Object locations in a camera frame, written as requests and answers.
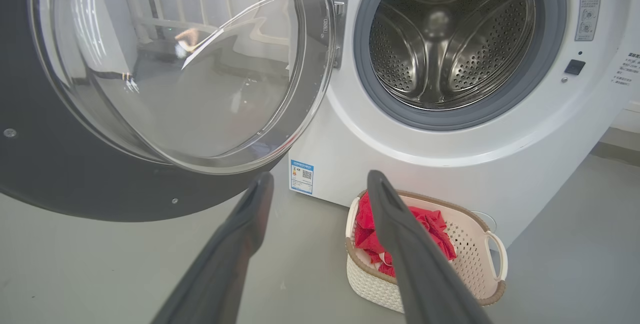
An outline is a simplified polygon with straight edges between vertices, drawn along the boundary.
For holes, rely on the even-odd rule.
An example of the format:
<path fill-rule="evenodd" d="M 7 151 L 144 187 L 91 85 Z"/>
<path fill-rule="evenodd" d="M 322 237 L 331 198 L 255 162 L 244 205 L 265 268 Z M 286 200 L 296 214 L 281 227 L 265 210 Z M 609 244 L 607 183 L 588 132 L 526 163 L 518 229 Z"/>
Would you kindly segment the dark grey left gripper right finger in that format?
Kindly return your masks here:
<path fill-rule="evenodd" d="M 384 174 L 368 173 L 367 191 L 382 246 L 391 253 L 407 323 L 489 323 L 441 249 Z"/>

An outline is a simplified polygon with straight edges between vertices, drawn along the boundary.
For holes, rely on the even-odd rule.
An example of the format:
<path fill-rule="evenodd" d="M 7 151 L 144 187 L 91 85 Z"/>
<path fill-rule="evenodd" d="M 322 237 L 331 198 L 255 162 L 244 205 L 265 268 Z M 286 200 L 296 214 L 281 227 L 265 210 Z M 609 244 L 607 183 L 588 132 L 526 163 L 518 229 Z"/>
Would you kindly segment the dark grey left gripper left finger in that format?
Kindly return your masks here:
<path fill-rule="evenodd" d="M 263 244 L 274 194 L 274 177 L 258 174 L 217 228 L 153 323 L 234 323 L 249 268 Z"/>

